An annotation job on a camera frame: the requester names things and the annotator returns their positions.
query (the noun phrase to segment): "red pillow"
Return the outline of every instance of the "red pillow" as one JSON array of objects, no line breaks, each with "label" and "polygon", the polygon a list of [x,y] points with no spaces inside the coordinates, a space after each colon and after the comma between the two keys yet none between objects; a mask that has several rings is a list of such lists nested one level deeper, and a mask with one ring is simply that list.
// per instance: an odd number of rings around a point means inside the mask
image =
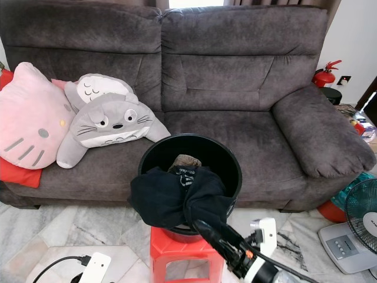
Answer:
[{"label": "red pillow", "polygon": [[[13,79],[13,73],[8,70],[2,70],[0,76],[0,90],[10,83]],[[0,180],[9,183],[17,183],[23,186],[37,188],[41,179],[42,169],[30,170],[21,168],[9,163],[0,157]]]}]

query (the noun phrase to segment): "window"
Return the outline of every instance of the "window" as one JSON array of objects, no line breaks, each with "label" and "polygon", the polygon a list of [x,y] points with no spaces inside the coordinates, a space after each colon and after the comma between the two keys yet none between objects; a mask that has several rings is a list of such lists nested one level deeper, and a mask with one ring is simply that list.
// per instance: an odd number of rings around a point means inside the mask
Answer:
[{"label": "window", "polygon": [[224,0],[169,0],[169,8],[223,6]]}]

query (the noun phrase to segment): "totoro plush pillow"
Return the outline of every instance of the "totoro plush pillow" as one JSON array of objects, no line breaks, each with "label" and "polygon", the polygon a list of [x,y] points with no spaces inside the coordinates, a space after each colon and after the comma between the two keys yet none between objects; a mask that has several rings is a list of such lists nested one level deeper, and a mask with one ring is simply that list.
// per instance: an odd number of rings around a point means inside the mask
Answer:
[{"label": "totoro plush pillow", "polygon": [[[61,85],[62,81],[55,80],[54,83]],[[122,94],[129,102],[138,103],[137,96],[127,83],[101,74],[83,75],[76,83],[68,81],[64,84],[64,92],[76,113],[84,105],[106,93]]]},{"label": "totoro plush pillow", "polygon": [[26,169],[47,167],[74,116],[61,89],[31,63],[20,63],[0,91],[0,156]]},{"label": "totoro plush pillow", "polygon": [[146,105],[132,96],[107,93],[85,104],[77,113],[60,145],[57,163],[72,168],[91,147],[142,137],[157,142],[168,136],[166,127]]}]

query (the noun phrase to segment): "sofa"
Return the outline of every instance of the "sofa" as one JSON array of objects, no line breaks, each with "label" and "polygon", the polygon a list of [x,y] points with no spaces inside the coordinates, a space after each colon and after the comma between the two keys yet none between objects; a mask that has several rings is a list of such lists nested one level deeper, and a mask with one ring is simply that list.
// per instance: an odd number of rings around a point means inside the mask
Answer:
[{"label": "sofa", "polygon": [[[240,163],[236,206],[309,210],[375,155],[311,83],[326,11],[312,6],[170,9],[88,1],[4,1],[0,35],[12,70],[86,73],[128,83],[172,134],[196,133]],[[72,169],[43,170],[39,188],[0,184],[0,201],[127,205],[147,139],[89,149]]]}]

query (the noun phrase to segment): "black cloth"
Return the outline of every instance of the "black cloth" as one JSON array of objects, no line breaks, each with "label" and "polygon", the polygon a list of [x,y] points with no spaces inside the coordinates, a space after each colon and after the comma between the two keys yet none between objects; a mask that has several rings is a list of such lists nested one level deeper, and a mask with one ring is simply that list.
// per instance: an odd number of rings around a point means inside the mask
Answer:
[{"label": "black cloth", "polygon": [[143,221],[171,229],[203,220],[215,229],[226,223],[233,199],[221,179],[206,167],[176,166],[170,173],[156,167],[131,182],[129,199]]}]

